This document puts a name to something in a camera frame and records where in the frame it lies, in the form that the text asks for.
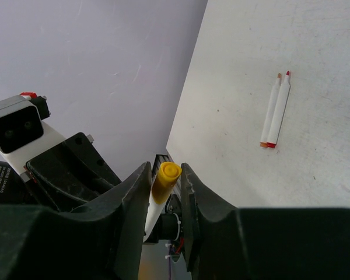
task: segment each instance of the white table surface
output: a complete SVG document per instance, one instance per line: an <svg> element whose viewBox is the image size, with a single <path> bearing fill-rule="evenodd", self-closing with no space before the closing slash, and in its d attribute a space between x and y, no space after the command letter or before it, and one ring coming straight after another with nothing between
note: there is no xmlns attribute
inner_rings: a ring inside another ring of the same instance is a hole
<svg viewBox="0 0 350 280"><path fill-rule="evenodd" d="M263 149L287 70L278 145ZM350 0L209 0L167 149L236 206L350 207Z"/></svg>

